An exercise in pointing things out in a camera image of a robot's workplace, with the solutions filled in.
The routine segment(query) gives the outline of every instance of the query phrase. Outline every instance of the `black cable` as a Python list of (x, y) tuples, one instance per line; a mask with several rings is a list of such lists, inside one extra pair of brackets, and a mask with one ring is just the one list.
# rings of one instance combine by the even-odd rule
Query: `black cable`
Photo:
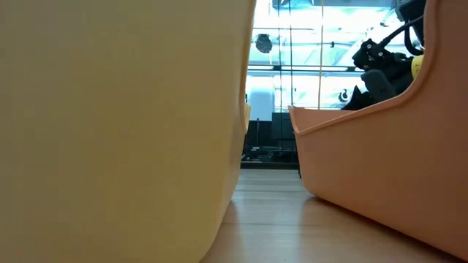
[(410, 37), (410, 28), (407, 28), (404, 31), (404, 46), (408, 49), (408, 51), (414, 55), (414, 56), (420, 56), (423, 55), (424, 52), (417, 49), (415, 46), (412, 45), (411, 43), (411, 37)]
[(407, 28), (410, 26), (414, 25), (415, 23), (419, 22), (424, 18), (424, 15), (421, 15), (419, 18), (414, 19), (413, 21), (409, 23), (405, 23), (403, 26), (400, 26), (398, 29), (396, 29), (392, 34), (388, 35), (388, 37), (384, 38), (380, 43), (379, 46), (384, 48), (392, 39), (394, 39), (396, 36), (398, 36), (401, 32), (405, 31)]

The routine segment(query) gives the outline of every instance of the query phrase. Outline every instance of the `yellow plastic container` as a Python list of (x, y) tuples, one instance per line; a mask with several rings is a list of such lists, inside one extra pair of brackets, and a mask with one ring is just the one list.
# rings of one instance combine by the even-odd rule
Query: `yellow plastic container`
[(3, 1), (0, 262), (198, 262), (238, 179), (253, 10)]

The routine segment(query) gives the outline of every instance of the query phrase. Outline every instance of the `wooden floor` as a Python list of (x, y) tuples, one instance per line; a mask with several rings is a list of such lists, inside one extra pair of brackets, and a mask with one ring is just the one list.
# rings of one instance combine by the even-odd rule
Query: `wooden floor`
[(201, 263), (460, 262), (311, 196), (297, 171), (242, 170)]

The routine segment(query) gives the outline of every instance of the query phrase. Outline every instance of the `yellow object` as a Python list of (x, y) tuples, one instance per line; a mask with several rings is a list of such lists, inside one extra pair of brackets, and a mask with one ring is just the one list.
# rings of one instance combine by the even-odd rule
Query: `yellow object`
[(253, 10), (4, 0), (0, 262), (198, 262), (238, 179)]
[(416, 56), (413, 58), (411, 62), (412, 78), (416, 78), (416, 76), (418, 76), (418, 73), (421, 70), (421, 66), (423, 65), (423, 60), (424, 60), (424, 55)]

